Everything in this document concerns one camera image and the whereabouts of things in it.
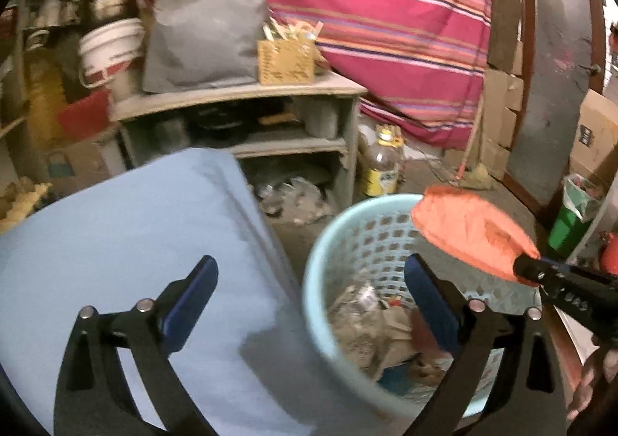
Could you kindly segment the orange plastic wrapper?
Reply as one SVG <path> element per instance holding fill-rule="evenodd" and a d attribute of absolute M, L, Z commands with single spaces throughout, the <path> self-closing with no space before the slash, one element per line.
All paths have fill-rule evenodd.
<path fill-rule="evenodd" d="M 534 241 L 508 214 L 467 190 L 433 185 L 412 207 L 417 230 L 435 247 L 502 280 L 518 282 L 515 259 L 540 259 Z"/>

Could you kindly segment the printed black white snack bag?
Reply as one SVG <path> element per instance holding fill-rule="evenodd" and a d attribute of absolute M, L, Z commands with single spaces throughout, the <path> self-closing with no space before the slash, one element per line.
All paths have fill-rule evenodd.
<path fill-rule="evenodd" d="M 341 353 L 374 382 L 417 353 L 411 313 L 379 299 L 369 283 L 348 286 L 327 315 Z"/>

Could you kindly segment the green trash bin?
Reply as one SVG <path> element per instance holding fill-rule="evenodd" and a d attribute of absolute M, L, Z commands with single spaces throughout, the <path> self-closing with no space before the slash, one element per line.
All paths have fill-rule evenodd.
<path fill-rule="evenodd" d="M 549 234 L 548 247 L 566 259 L 587 233 L 605 193 L 602 186 L 578 173 L 567 175 L 562 186 L 562 205 Z"/>

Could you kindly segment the cardboard box by door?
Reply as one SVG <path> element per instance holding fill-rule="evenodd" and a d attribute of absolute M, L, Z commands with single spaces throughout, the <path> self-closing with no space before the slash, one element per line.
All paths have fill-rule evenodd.
<path fill-rule="evenodd" d="M 579 110 L 569 170 L 609 188 L 617 172 L 617 104 L 589 90 Z"/>

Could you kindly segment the yellow egg tray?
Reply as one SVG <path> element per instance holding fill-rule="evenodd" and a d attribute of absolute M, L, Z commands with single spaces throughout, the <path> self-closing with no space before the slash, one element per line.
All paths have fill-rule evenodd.
<path fill-rule="evenodd" d="M 9 183 L 1 196 L 1 234 L 12 230 L 34 212 L 44 208 L 50 201 L 52 187 L 52 183 L 34 183 L 27 176 Z"/>

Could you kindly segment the light blue laundry basket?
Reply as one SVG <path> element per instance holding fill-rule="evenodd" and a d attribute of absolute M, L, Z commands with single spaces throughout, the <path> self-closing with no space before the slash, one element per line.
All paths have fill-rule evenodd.
<path fill-rule="evenodd" d="M 494 312 L 522 315 L 540 305 L 535 288 L 485 274 L 426 241 L 411 219 L 420 199 L 418 194 L 387 195 L 347 208 L 319 235 L 303 283 L 311 341 L 334 375 L 377 410 L 404 418 L 418 416 L 435 390 L 413 384 L 405 395 L 395 394 L 346 359 L 331 330 L 328 312 L 348 286 L 368 282 L 380 299 L 399 297 L 405 308 L 414 309 L 403 268 L 409 255 L 419 254 L 440 279 L 455 284 L 465 298 L 484 301 Z"/>

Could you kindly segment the cooking oil bottle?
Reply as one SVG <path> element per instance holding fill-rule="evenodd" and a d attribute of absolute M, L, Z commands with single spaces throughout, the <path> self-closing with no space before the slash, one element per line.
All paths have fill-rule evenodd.
<path fill-rule="evenodd" d="M 403 138 L 396 125 L 377 124 L 375 141 L 362 151 L 362 193 L 366 197 L 394 194 L 404 161 Z"/>

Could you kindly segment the red plastic bowl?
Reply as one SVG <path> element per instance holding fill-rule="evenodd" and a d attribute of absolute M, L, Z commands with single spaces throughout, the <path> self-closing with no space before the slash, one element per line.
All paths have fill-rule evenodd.
<path fill-rule="evenodd" d="M 67 105 L 56 115 L 56 119 L 70 139 L 89 139 L 111 124 L 109 102 L 107 90 L 95 90 L 89 96 Z"/>

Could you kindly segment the grey wooden shelf unit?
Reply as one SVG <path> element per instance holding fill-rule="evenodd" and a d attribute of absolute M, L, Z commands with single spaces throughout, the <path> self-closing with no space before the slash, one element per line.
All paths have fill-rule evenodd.
<path fill-rule="evenodd" d="M 259 169 L 273 158 L 324 168 L 326 194 L 344 209 L 353 199 L 358 143 L 358 83 L 327 73 L 307 85 L 261 85 L 136 94 L 112 105 L 134 167 L 181 149 L 222 148 Z"/>

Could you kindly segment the white plastic bucket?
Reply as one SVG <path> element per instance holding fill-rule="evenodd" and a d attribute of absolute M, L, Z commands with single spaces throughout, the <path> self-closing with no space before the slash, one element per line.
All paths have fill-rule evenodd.
<path fill-rule="evenodd" d="M 78 79 L 88 90 L 107 90 L 113 102 L 141 91 L 146 30 L 139 18 L 111 22 L 78 43 Z"/>

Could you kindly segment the grey fabric cover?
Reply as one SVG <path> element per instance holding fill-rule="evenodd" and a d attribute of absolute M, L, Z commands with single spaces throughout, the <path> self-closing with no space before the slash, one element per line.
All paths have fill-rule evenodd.
<path fill-rule="evenodd" d="M 156 0 L 144 60 L 149 94 L 258 81 L 266 0 Z"/>

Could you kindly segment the yellow perforated holder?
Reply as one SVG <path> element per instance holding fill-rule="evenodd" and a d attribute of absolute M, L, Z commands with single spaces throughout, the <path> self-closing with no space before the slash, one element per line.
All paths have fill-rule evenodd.
<path fill-rule="evenodd" d="M 324 24 L 293 19 L 287 24 L 271 17 L 258 41 L 258 73 L 262 85 L 309 85 L 330 71 L 316 45 Z"/>

